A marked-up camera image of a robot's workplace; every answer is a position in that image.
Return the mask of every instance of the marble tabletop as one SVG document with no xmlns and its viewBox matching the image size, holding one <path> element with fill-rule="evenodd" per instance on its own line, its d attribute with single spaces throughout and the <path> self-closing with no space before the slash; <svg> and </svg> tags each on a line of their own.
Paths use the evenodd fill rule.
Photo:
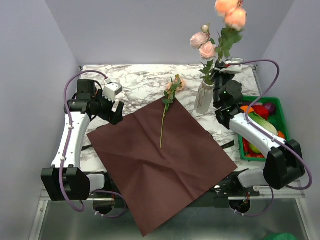
<svg viewBox="0 0 320 240">
<path fill-rule="evenodd" d="M 118 82 L 123 86 L 123 91 L 117 95 L 117 101 L 124 102 L 123 115 L 128 115 L 136 110 L 163 97 L 164 90 L 170 78 L 179 74 L 186 80 L 186 89 L 177 93 L 176 98 L 188 110 L 188 112 L 199 122 L 199 124 L 209 131 L 219 145 L 226 144 L 232 140 L 235 145 L 225 149 L 225 152 L 238 166 L 238 171 L 246 168 L 258 168 L 264 165 L 263 162 L 248 162 L 240 159 L 239 142 L 237 134 L 226 129 L 219 124 L 215 108 L 211 104 L 206 114 L 198 114 L 194 111 L 197 91 L 201 83 L 199 72 L 202 65 L 85 65 L 83 70 L 96 70 L 106 74 L 111 81 Z M 101 83 L 102 87 L 106 84 L 101 75 L 96 73 L 85 73 L 82 79 L 93 79 Z M 246 96 L 259 96 L 258 86 L 251 66 L 243 66 L 241 73 L 235 75 L 234 80 L 242 83 L 242 92 Z M 108 124 L 106 121 L 97 117 L 93 120 L 86 133 L 94 131 L 97 127 Z M 84 138 L 83 145 L 89 145 L 87 136 Z M 106 171 L 97 153 L 93 148 L 84 150 L 81 153 L 81 170 L 83 172 Z"/>
</svg>

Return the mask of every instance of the brown napkin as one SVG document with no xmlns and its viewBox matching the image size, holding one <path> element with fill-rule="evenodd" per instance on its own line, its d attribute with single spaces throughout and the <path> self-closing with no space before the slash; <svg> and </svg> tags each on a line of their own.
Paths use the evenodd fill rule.
<svg viewBox="0 0 320 240">
<path fill-rule="evenodd" d="M 161 121 L 159 99 L 88 134 L 143 236 L 172 218 L 237 167 L 178 100 Z"/>
</svg>

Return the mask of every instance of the wall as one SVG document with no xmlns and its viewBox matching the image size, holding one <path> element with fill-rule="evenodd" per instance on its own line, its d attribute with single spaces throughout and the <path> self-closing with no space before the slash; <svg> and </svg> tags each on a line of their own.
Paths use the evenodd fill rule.
<svg viewBox="0 0 320 240">
<path fill-rule="evenodd" d="M 81 64 L 191 64 L 200 58 L 190 38 L 211 22 L 218 39 L 223 18 L 215 0 L 46 0 Z M 294 0 L 245 0 L 247 25 L 231 54 L 261 58 Z"/>
<path fill-rule="evenodd" d="M 319 9 L 319 0 L 295 0 L 263 57 L 280 65 L 280 77 L 269 96 L 281 100 L 289 133 L 301 144 L 312 170 L 314 182 L 306 190 L 306 201 L 320 235 Z M 258 76 L 263 89 L 270 85 L 274 74 L 274 66 L 260 64 Z"/>
<path fill-rule="evenodd" d="M 26 240 L 79 67 L 44 0 L 1 1 L 0 32 L 0 239 Z"/>
</svg>

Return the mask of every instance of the green plastic tray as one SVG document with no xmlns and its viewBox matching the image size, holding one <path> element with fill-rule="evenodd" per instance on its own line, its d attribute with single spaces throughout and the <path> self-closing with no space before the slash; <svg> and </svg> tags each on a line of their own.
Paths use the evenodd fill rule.
<svg viewBox="0 0 320 240">
<path fill-rule="evenodd" d="M 242 101 L 251 101 L 253 102 L 256 100 L 258 97 L 257 96 L 243 96 Z M 276 97 L 262 97 L 259 101 L 259 103 L 273 103 L 276 106 L 276 112 L 274 115 L 271 115 L 268 117 L 268 122 L 271 123 L 277 131 L 281 131 L 285 139 L 288 141 L 290 140 L 289 138 L 289 133 L 287 130 L 287 125 L 285 121 L 285 116 L 284 112 L 281 107 L 280 100 Z M 258 158 L 258 157 L 247 157 L 245 156 L 245 151 L 244 151 L 244 142 L 242 140 L 242 136 L 238 135 L 239 139 L 239 147 L 240 147 L 240 158 L 245 161 L 255 161 L 255 162 L 265 162 L 265 158 Z"/>
</svg>

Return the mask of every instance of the vase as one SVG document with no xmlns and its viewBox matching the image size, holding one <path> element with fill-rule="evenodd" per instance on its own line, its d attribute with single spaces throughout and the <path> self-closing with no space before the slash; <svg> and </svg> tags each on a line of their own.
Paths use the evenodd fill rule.
<svg viewBox="0 0 320 240">
<path fill-rule="evenodd" d="M 206 84 L 203 80 L 196 94 L 194 110 L 198 114 L 205 114 L 214 98 L 214 85 Z"/>
</svg>

